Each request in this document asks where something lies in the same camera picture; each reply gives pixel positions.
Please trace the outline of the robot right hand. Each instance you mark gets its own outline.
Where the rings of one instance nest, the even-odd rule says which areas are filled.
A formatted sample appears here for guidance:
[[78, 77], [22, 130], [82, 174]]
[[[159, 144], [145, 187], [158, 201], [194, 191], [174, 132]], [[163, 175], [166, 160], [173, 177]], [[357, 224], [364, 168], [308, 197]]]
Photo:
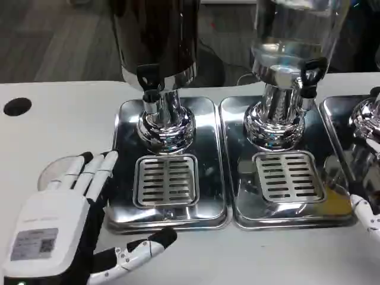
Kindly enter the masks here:
[[374, 214], [370, 203], [361, 196], [351, 195], [350, 202], [356, 217], [366, 231], [379, 242], [379, 214]]

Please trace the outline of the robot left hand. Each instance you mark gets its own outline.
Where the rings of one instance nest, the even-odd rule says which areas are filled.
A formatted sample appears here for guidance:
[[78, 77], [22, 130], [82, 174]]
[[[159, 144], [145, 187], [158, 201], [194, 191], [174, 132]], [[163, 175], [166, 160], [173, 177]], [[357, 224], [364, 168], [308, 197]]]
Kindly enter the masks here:
[[2, 270], [5, 284], [107, 284], [177, 240], [165, 227], [125, 248], [97, 252], [117, 151], [76, 156], [67, 171], [24, 203]]

